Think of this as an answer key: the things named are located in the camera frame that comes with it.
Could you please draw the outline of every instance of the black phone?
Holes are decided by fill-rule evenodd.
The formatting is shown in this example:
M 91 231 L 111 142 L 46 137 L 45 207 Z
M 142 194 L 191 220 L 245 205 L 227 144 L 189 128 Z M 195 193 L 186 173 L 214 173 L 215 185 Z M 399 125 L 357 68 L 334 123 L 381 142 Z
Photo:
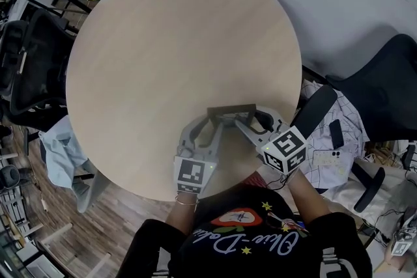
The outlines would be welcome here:
M 340 120 L 334 120 L 329 124 L 330 135 L 332 136 L 333 149 L 337 150 L 342 147 L 345 142 L 343 140 L 343 134 L 341 131 Z

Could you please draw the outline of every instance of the wooden tabletop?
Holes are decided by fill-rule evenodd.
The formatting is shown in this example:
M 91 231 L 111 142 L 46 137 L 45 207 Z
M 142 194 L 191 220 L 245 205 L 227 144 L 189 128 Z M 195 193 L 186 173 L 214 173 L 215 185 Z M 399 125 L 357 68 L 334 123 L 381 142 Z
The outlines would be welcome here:
M 298 42 L 277 0 L 101 0 L 72 49 L 66 99 L 81 147 L 106 177 L 172 201 L 189 122 L 237 104 L 273 107 L 290 122 L 300 85 Z M 252 174 L 255 156 L 227 130 L 205 195 Z

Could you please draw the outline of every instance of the person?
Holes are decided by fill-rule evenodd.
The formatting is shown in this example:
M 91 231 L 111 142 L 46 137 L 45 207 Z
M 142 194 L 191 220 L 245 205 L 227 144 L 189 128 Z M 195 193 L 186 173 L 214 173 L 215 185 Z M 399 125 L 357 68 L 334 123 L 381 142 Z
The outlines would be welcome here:
M 299 170 L 287 185 L 301 221 L 259 179 L 198 203 L 179 192 L 165 223 L 148 219 L 136 232 L 117 277 L 153 277 L 161 248 L 174 278 L 372 277 L 354 219 L 330 213 Z

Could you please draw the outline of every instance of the chair backrest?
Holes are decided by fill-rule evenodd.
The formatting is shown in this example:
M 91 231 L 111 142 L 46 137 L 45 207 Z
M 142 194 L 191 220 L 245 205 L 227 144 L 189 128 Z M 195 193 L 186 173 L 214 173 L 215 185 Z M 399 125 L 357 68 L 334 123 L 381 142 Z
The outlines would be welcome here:
M 75 38 L 45 10 L 37 10 L 26 30 L 22 63 L 12 86 L 10 111 L 18 115 L 37 105 L 66 105 L 65 75 Z
M 0 95 L 8 96 L 12 90 L 28 24 L 21 20 L 10 21 L 5 26 L 0 43 Z
M 357 73 L 326 77 L 358 110 L 371 141 L 417 139 L 417 43 L 396 35 Z

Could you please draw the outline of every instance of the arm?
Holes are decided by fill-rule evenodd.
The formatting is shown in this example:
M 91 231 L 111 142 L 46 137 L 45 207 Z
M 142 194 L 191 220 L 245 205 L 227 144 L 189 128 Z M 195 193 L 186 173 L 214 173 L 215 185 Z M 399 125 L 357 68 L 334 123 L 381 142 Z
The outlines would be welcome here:
M 304 174 L 299 169 L 294 173 L 292 180 L 288 183 L 288 188 L 303 221 L 308 224 L 318 217 L 329 214 L 330 210 L 326 202 Z
M 191 193 L 179 193 L 178 200 L 195 204 L 197 197 Z M 152 277 L 158 264 L 160 248 L 174 253 L 190 233 L 194 210 L 195 205 L 181 205 L 176 202 L 165 223 L 146 220 L 136 232 L 117 278 L 131 277 L 132 272 L 141 277 Z
M 166 223 L 172 227 L 183 232 L 185 235 L 189 235 L 194 221 L 195 203 L 197 202 L 197 195 L 193 193 L 180 192 L 178 194 L 178 201 L 175 202 L 174 207 L 166 219 Z
M 313 242 L 323 252 L 335 255 L 328 263 L 329 272 L 335 270 L 333 263 L 337 263 L 345 267 L 350 277 L 372 277 L 371 261 L 358 237 L 354 219 L 339 212 L 331 214 L 324 199 L 300 170 L 295 171 L 288 188 Z

